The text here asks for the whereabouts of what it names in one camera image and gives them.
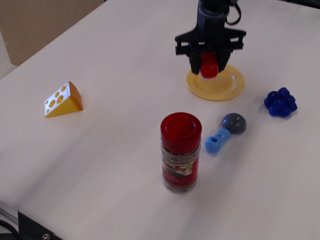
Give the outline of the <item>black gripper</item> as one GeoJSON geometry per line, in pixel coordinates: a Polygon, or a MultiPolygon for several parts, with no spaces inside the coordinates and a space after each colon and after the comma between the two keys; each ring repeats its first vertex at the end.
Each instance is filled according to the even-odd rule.
{"type": "Polygon", "coordinates": [[[191,72],[200,73],[202,52],[215,52],[218,72],[222,72],[233,50],[243,48],[246,32],[225,27],[229,7],[198,7],[196,26],[193,30],[175,37],[176,55],[187,55],[191,72]],[[221,48],[226,44],[230,48],[221,48]]]}

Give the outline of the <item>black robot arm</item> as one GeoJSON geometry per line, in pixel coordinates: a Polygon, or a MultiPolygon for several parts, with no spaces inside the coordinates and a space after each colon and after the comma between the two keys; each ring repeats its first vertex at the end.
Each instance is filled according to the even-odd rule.
{"type": "Polygon", "coordinates": [[[205,54],[215,55],[217,70],[227,66],[231,53],[243,48],[243,30],[226,28],[235,25],[242,13],[236,0],[200,0],[196,26],[193,30],[175,37],[176,55],[189,58],[191,72],[199,74],[205,54]]]}

